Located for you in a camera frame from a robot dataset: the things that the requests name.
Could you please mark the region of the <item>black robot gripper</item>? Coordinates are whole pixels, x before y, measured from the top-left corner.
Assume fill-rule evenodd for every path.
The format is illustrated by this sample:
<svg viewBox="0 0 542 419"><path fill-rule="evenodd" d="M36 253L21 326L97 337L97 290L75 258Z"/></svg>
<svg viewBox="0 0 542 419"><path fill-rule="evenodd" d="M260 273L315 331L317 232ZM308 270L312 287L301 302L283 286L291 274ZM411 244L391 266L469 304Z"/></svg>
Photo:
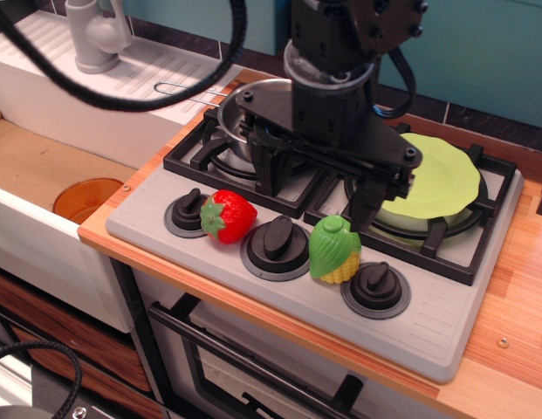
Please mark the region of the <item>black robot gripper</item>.
<svg viewBox="0 0 542 419"><path fill-rule="evenodd" d="M351 231L365 231L385 201L408 183L422 153L368 108L354 83L305 85L289 92L251 88L237 98L250 130L250 160L262 192L277 196L298 156L357 178L350 202Z"/></svg>

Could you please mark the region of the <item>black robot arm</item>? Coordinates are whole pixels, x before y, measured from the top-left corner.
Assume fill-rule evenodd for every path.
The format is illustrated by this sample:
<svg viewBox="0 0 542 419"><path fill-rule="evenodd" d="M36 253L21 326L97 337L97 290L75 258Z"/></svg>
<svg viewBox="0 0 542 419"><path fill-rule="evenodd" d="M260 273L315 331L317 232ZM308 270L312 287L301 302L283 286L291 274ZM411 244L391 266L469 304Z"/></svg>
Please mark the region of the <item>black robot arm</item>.
<svg viewBox="0 0 542 419"><path fill-rule="evenodd" d="M407 89L415 77L401 44L422 34L425 1L294 1L284 51L285 89L250 85L237 104L249 126L250 159L261 190L276 195L295 159L355 181L350 223L362 232L387 200L407 196L422 154L388 125L407 106L374 103L389 56Z"/></svg>

